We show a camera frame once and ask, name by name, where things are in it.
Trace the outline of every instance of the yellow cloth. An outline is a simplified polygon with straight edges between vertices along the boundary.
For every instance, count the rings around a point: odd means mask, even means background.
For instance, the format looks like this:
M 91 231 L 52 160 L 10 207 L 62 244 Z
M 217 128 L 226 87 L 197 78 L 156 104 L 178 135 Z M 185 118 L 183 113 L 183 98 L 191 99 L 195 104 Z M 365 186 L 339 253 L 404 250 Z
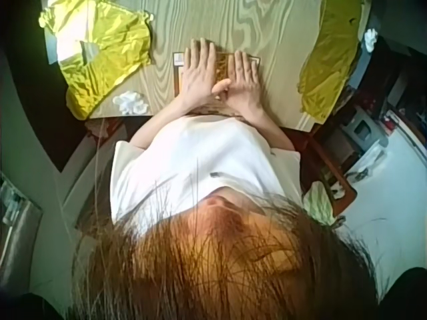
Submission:
M 150 64 L 148 20 L 145 12 L 102 0 L 58 0 L 41 12 L 40 26 L 57 38 L 68 107 L 76 118 L 86 119 L 115 86 Z M 99 47 L 92 61 L 85 61 L 81 42 Z
M 302 109 L 320 123 L 331 113 L 346 84 L 358 48 L 360 0 L 323 0 L 320 31 L 300 74 Z

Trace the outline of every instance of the red object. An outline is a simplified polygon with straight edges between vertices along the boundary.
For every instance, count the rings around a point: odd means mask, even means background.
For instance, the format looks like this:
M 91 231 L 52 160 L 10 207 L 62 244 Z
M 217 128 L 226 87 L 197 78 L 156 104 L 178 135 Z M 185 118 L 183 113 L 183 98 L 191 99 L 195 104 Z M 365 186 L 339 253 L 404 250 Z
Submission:
M 85 122 L 87 136 L 102 146 L 123 124 L 120 118 L 89 119 Z
M 391 132 L 393 132 L 395 130 L 395 128 L 396 128 L 396 123 L 393 120 L 391 120 L 390 118 L 383 119 L 382 123 Z
M 376 105 L 376 96 L 367 91 L 358 90 L 355 94 L 355 102 L 369 115 L 373 114 Z

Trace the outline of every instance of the white object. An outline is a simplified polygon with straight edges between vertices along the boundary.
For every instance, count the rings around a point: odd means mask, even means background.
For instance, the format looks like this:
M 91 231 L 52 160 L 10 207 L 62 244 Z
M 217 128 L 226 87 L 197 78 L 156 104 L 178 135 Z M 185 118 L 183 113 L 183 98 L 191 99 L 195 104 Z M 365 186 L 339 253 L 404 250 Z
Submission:
M 148 110 L 148 104 L 134 91 L 126 91 L 114 97 L 113 103 L 119 106 L 122 115 L 145 115 Z
M 376 41 L 378 40 L 378 32 L 375 29 L 368 29 L 365 32 L 365 46 L 369 53 L 373 52 Z
M 367 177 L 371 177 L 373 170 L 386 158 L 386 149 L 381 146 L 380 141 L 377 140 L 371 148 L 356 162 L 356 164 L 348 171 L 348 175 L 356 178 L 356 173 L 363 173 L 367 170 Z M 348 179 L 351 184 L 359 182 L 359 179 Z
M 133 223 L 142 234 L 220 187 L 231 187 L 260 206 L 269 195 L 301 205 L 300 154 L 271 149 L 253 127 L 234 118 L 182 117 L 166 125 L 145 151 L 117 143 L 111 217 L 116 223 L 138 210 Z
M 184 66 L 184 54 L 182 52 L 177 52 L 173 54 L 173 65 L 178 67 Z
M 331 187 L 331 191 L 333 193 L 334 199 L 339 200 L 346 195 L 346 190 L 341 185 L 341 183 L 337 182 Z

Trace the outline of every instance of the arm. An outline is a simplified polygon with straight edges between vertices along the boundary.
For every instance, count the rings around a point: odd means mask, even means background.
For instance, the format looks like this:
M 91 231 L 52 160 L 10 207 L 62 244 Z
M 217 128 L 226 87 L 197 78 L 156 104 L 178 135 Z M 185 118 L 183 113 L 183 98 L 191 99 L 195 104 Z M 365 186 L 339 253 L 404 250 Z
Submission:
M 274 123 L 273 119 L 262 107 L 253 112 L 246 113 L 243 117 L 267 140 L 271 148 L 295 151 L 294 145 L 288 136 Z
M 295 151 L 289 138 L 262 108 L 256 63 L 251 63 L 246 53 L 236 51 L 228 60 L 228 77 L 232 84 L 228 88 L 228 94 L 222 94 L 222 100 L 257 129 L 271 148 Z
M 167 107 L 163 108 L 157 115 L 140 127 L 133 135 L 130 144 L 141 149 L 147 149 L 164 126 L 183 117 L 185 114 L 183 99 L 178 96 Z
M 205 39 L 200 39 L 199 50 L 196 41 L 192 40 L 191 50 L 185 49 L 181 93 L 139 128 L 130 143 L 147 149 L 164 126 L 203 105 L 212 95 L 220 94 L 230 83 L 229 79 L 216 83 L 215 45 L 210 43 L 208 46 Z

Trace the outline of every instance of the white shirt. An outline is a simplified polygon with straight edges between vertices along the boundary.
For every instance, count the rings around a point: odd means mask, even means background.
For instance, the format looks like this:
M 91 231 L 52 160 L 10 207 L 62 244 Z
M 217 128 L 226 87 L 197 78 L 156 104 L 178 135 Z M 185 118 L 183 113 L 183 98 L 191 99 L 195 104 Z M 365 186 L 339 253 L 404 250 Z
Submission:
M 231 187 L 260 206 L 269 195 L 301 203 L 300 154 L 270 148 L 256 129 L 234 118 L 182 117 L 166 125 L 146 150 L 117 143 L 112 220 L 137 209 L 134 221 L 144 233 L 220 187 Z

